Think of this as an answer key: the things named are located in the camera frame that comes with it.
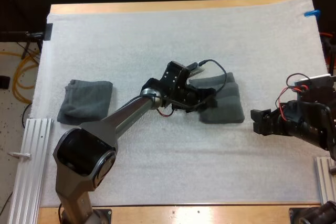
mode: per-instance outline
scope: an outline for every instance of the gray cloth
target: gray cloth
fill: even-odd
[[[71,80],[65,87],[65,98],[57,121],[79,125],[98,121],[108,114],[113,84],[109,81]]]
[[[225,75],[204,79],[190,80],[196,88],[219,89],[225,80]],[[226,84],[216,95],[217,107],[200,111],[199,120],[204,123],[242,123],[245,119],[240,103],[239,88],[233,73],[227,73]]]

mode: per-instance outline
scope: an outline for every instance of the table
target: table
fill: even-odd
[[[121,13],[264,5],[285,0],[208,0],[144,3],[52,5],[53,14]],[[193,204],[181,206],[112,207],[113,223],[289,223],[290,207],[319,206],[317,202]],[[59,223],[57,208],[40,208],[39,224]]]

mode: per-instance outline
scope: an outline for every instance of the white towel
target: white towel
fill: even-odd
[[[119,139],[117,160],[91,194],[94,205],[187,202],[319,201],[314,156],[328,155],[294,137],[253,132],[251,109],[274,109],[295,72],[326,73],[311,0],[279,4],[88,15],[53,15],[41,56],[32,115],[55,119],[41,206],[59,204],[52,152],[71,127],[56,122],[71,79],[113,83],[112,113],[160,78],[175,60],[215,59],[233,72],[245,121],[207,125],[197,113],[144,115]],[[214,64],[195,78],[222,74]],[[285,102],[295,94],[286,93]]]

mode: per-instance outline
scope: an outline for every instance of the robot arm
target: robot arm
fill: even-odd
[[[83,123],[62,136],[53,153],[57,163],[56,192],[65,210],[62,223],[109,223],[103,211],[93,211],[88,192],[99,186],[113,166],[118,138],[148,110],[171,104],[173,110],[191,112],[216,105],[215,89],[197,89],[186,83],[192,71],[208,61],[215,62],[204,60],[185,67],[171,61],[160,80],[149,79],[138,97],[112,115]]]
[[[297,100],[281,103],[279,108],[251,110],[253,130],[258,134],[295,136],[330,152],[336,159],[335,77],[306,78],[288,86]]]

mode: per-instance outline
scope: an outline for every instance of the wooden table edge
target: wooden table edge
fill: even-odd
[[[94,14],[151,12],[164,10],[186,10],[219,7],[266,5],[287,0],[197,0],[166,2],[94,3],[94,4],[53,4],[51,14]]]

